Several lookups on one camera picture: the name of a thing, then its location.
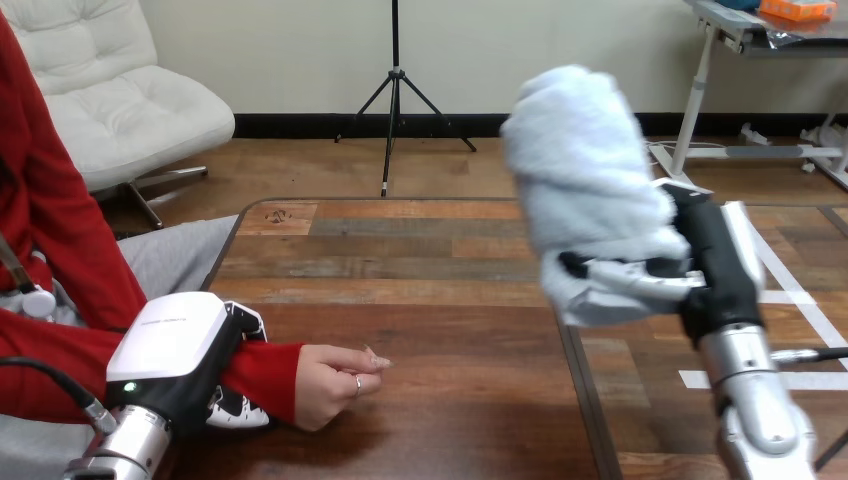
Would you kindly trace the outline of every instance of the chair leg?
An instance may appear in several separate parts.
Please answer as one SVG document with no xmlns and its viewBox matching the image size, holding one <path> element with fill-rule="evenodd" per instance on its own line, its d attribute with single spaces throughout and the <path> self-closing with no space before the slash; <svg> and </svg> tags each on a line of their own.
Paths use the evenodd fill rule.
<svg viewBox="0 0 848 480">
<path fill-rule="evenodd" d="M 180 170 L 165 172 L 162 175 L 156 175 L 155 177 L 139 178 L 135 181 L 135 184 L 138 188 L 145 188 L 182 178 L 205 177 L 206 175 L 209 175 L 209 169 L 206 167 L 183 168 Z"/>
<path fill-rule="evenodd" d="M 138 191 L 138 186 L 136 185 L 136 182 L 128 183 L 127 191 L 130 193 L 130 197 L 132 197 L 133 200 L 138 203 L 138 206 L 141 207 L 141 211 L 144 212 L 144 215 L 147 217 L 148 220 L 150 220 L 150 223 L 153 224 L 154 230 L 161 230 L 165 227 L 165 224 L 162 222 L 159 216 L 156 215 L 156 212 L 154 212 L 153 209 L 150 208 L 150 205 L 147 204 L 147 200 L 145 200 L 144 197 L 141 196 L 141 192 Z"/>
</svg>

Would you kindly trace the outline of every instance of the rolled towel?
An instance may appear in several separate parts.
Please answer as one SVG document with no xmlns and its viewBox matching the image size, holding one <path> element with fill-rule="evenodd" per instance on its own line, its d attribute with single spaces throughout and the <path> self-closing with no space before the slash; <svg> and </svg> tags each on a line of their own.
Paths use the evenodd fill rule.
<svg viewBox="0 0 848 480">
<path fill-rule="evenodd" d="M 580 66 L 546 72 L 521 88 L 501 134 L 541 284 L 560 318 L 604 326 L 672 311 L 573 277 L 558 261 L 563 252 L 626 262 L 689 255 L 671 226 L 673 201 L 650 183 L 639 125 L 615 80 Z"/>
</svg>

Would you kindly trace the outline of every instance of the hand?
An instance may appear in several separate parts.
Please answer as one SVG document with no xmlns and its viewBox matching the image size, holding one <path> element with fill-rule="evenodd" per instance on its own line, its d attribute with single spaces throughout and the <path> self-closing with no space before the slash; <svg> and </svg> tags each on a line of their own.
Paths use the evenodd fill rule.
<svg viewBox="0 0 848 480">
<path fill-rule="evenodd" d="M 309 432 L 322 429 L 358 396 L 379 391 L 382 372 L 391 366 L 368 347 L 358 351 L 304 345 L 297 365 L 295 425 Z"/>
</svg>

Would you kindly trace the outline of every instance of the black cable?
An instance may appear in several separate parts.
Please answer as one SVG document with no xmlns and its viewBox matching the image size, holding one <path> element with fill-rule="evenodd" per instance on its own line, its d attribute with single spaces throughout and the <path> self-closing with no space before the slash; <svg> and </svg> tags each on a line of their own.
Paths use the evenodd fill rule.
<svg viewBox="0 0 848 480">
<path fill-rule="evenodd" d="M 56 385 L 64 390 L 80 408 L 87 408 L 97 401 L 94 395 L 77 383 L 67 373 L 47 365 L 44 362 L 27 357 L 0 358 L 0 367 L 27 367 L 38 370 L 50 377 Z"/>
<path fill-rule="evenodd" d="M 817 360 L 819 362 L 839 360 L 840 358 L 848 358 L 848 347 L 817 348 L 816 353 L 819 354 L 819 358 Z"/>
<path fill-rule="evenodd" d="M 833 460 L 833 457 L 839 454 L 846 445 L 848 445 L 848 430 L 816 460 L 816 472 L 820 472 L 827 465 L 827 462 Z"/>
</svg>

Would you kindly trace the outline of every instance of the gray pants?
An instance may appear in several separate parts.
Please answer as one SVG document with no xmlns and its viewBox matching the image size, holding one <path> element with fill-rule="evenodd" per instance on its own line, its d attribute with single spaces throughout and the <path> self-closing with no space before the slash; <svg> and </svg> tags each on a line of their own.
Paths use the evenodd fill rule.
<svg viewBox="0 0 848 480">
<path fill-rule="evenodd" d="M 236 217 L 187 223 L 118 245 L 148 299 L 197 291 L 212 270 Z M 57 295 L 65 313 L 56 320 L 84 325 L 73 305 Z M 5 308 L 14 304 L 7 298 Z M 0 480 L 59 480 L 68 462 L 85 451 L 94 432 L 86 425 L 33 422 L 0 415 Z"/>
</svg>

